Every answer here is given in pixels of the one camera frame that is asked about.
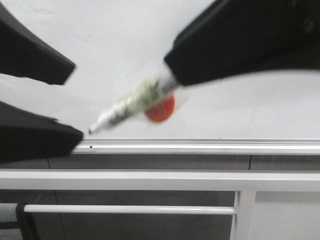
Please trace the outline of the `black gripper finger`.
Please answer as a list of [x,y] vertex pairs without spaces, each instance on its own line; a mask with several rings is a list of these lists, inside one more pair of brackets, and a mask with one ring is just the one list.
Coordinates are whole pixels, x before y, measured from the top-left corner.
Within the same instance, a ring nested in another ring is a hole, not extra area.
[[0,6],[0,72],[50,85],[64,85],[76,65],[49,46],[4,5]]
[[0,103],[0,162],[68,156],[83,132],[54,118]]

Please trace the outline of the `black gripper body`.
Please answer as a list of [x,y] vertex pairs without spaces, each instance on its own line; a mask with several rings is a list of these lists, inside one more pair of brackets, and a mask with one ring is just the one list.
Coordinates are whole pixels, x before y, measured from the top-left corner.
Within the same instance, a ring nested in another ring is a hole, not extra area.
[[164,61],[190,86],[272,70],[320,68],[317,0],[216,0],[175,38]]

